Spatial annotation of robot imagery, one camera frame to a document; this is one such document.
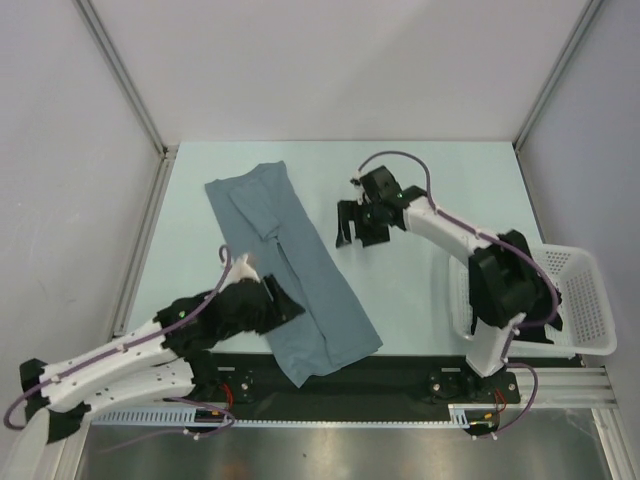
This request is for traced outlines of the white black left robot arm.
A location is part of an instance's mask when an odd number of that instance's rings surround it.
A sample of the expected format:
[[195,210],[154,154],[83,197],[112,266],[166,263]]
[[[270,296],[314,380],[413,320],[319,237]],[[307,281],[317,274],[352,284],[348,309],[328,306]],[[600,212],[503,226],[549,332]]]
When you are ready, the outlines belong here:
[[23,362],[24,415],[48,411],[47,441],[54,443],[112,409],[174,398],[211,401],[224,383],[212,352],[217,344],[240,333],[266,335],[304,312],[272,275],[178,298],[93,351],[56,364]]

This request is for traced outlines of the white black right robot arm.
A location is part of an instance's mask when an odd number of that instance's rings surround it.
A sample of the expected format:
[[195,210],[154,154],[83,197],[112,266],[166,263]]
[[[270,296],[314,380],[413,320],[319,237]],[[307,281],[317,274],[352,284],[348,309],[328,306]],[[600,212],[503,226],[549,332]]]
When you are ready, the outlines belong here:
[[543,341],[547,325],[563,328],[561,295],[520,232],[495,234],[469,225],[437,205],[428,191],[402,188],[386,167],[357,173],[350,182],[358,196],[337,204],[338,247],[354,239],[365,247],[385,243],[396,227],[431,241],[466,268],[473,342],[466,355],[471,370],[461,376],[461,388],[469,399],[484,401],[496,391],[495,374],[505,367],[518,334]]

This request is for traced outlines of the light blue t shirt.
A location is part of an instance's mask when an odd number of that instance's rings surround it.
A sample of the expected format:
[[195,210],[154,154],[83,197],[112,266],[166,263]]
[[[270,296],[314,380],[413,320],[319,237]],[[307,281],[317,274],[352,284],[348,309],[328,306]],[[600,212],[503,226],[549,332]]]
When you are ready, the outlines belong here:
[[305,312],[267,334],[272,353],[297,387],[375,353],[383,344],[333,262],[289,180],[285,163],[205,186],[225,242],[251,253]]

